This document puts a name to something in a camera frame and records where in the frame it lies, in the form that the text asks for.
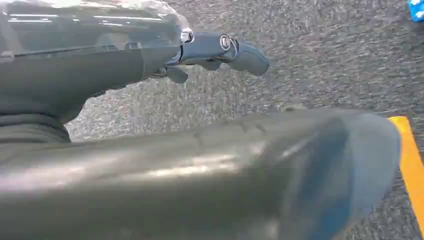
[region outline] yellow tape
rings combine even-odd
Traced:
[[[400,171],[419,229],[421,234],[424,235],[424,164],[415,143],[408,118],[393,116],[389,120],[396,126],[401,135]]]

